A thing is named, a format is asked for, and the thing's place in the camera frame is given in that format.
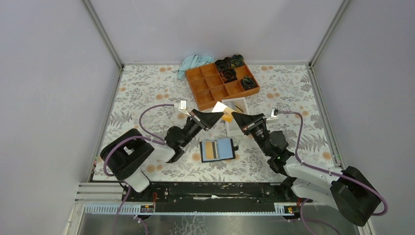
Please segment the black leather card holder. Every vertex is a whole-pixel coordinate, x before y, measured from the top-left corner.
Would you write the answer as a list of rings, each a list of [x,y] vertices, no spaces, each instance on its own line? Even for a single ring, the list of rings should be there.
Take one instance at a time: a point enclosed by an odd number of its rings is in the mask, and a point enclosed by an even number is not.
[[[218,161],[225,161],[225,160],[233,160],[236,158],[236,151],[239,149],[238,145],[234,145],[233,139],[231,138],[224,138],[215,140],[217,144],[217,153],[218,159],[214,161],[207,161],[205,159],[205,142],[199,142],[200,152],[201,152],[201,162],[203,163],[211,163],[211,162],[218,162]]]

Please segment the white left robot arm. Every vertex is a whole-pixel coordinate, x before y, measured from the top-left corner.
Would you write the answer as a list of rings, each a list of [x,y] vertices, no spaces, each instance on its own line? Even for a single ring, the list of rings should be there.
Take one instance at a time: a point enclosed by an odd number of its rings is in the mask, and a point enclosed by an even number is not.
[[[150,180],[140,169],[141,165],[148,159],[169,164],[176,162],[198,133],[211,129],[223,114],[193,109],[184,127],[170,127],[162,141],[145,137],[138,129],[130,129],[101,150],[99,156],[104,162],[105,175],[124,182],[129,189],[133,189],[133,195],[138,200],[148,200],[152,189]]]

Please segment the gold VIP card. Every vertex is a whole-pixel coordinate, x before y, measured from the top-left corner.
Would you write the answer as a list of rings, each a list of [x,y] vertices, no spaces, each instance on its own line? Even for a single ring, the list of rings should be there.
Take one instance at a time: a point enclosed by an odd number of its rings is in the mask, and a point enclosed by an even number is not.
[[[218,159],[217,144],[215,141],[205,142],[205,159],[207,161],[214,161]]]

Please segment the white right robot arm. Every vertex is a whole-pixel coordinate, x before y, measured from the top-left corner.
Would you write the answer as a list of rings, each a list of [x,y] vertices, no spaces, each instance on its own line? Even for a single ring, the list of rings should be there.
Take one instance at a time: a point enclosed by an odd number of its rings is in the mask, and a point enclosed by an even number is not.
[[[288,202],[296,198],[311,199],[336,209],[346,220],[364,226],[380,204],[387,204],[383,197],[355,167],[345,170],[327,169],[312,165],[298,156],[298,151],[288,150],[288,141],[282,131],[269,131],[264,114],[247,115],[232,113],[233,119],[244,133],[251,135],[265,156],[270,169],[286,176],[281,187],[281,197]]]

